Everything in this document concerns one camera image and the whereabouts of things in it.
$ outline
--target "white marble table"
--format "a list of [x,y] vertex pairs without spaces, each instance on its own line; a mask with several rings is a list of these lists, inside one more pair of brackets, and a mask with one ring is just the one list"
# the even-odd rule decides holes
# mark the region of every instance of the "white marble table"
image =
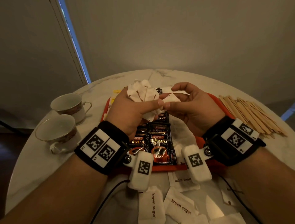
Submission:
[[[76,92],[82,94],[84,101],[90,101],[93,104],[93,107],[88,112],[87,119],[77,126],[82,137],[86,136],[99,123],[105,103],[112,95],[112,91],[122,89],[133,82],[134,79],[148,79],[154,87],[173,86],[177,82],[191,82],[215,96],[231,95],[234,98],[241,97],[245,100],[256,102],[288,133],[288,137],[276,135],[275,139],[265,139],[268,145],[267,148],[277,158],[295,169],[295,132],[284,121],[266,106],[244,92],[217,80],[188,72],[160,69],[124,72],[97,80],[80,88]],[[43,120],[48,119],[54,114],[55,112],[53,111],[49,112]],[[46,147],[46,143],[37,140],[35,135],[32,134],[25,144],[13,171],[7,194],[6,213],[51,175],[69,156],[52,155]],[[106,196],[116,183],[127,178],[127,176],[120,175],[109,180],[102,198]],[[150,185],[159,186],[165,196],[170,187],[167,173],[152,174]],[[202,183],[200,190],[187,191],[184,192],[184,195],[195,201],[201,214],[207,215],[205,197],[209,195],[225,215],[239,211],[248,224],[256,223],[244,208],[232,207],[223,203],[219,187],[214,178],[211,181]],[[137,223],[137,206],[137,195],[134,192],[126,191],[125,186],[122,185],[118,187],[107,201],[96,221],[99,220],[99,223]],[[167,216],[166,223],[175,222]]]

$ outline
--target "white plastic sensor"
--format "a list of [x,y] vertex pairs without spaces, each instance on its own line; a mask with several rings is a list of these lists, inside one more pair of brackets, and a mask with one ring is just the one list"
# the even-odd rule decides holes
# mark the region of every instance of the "white plastic sensor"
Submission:
[[125,164],[132,167],[128,187],[138,191],[146,191],[152,173],[154,156],[145,151],[139,151],[136,156],[131,155],[131,162]]
[[204,150],[200,150],[197,145],[189,145],[181,150],[181,154],[194,183],[212,179],[211,172],[205,162],[210,157],[205,156]]

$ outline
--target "pile of stirrers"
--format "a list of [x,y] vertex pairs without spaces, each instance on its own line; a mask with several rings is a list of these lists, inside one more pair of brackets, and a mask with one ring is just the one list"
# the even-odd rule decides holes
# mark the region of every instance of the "pile of stirrers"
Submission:
[[256,103],[245,101],[241,98],[234,100],[231,96],[223,97],[219,95],[219,99],[234,117],[243,121],[243,123],[259,132],[262,136],[274,138],[273,133],[287,136],[286,132]]

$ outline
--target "cup handle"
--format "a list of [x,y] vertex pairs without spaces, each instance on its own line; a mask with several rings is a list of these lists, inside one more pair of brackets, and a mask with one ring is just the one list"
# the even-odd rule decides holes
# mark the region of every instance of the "cup handle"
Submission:
[[90,108],[92,107],[92,103],[90,103],[90,102],[84,102],[83,103],[83,106],[85,105],[85,103],[89,103],[90,104],[90,107],[85,111],[85,113],[87,113],[90,110]]
[[53,144],[50,146],[50,151],[51,151],[52,154],[57,155],[57,154],[60,154],[60,153],[63,153],[63,152],[65,152],[65,151],[67,151],[66,148],[59,149],[59,148],[56,146],[57,143],[58,143],[58,142],[55,142],[55,143],[53,143]]

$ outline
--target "metal screw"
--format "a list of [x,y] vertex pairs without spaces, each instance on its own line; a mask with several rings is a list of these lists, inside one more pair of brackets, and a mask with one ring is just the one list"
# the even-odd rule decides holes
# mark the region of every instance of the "metal screw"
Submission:
[[131,162],[131,156],[129,156],[129,155],[125,156],[124,163],[128,164],[130,162]]
[[209,147],[207,147],[205,150],[204,150],[204,154],[206,156],[212,156],[212,153],[211,153],[211,150],[209,149]]

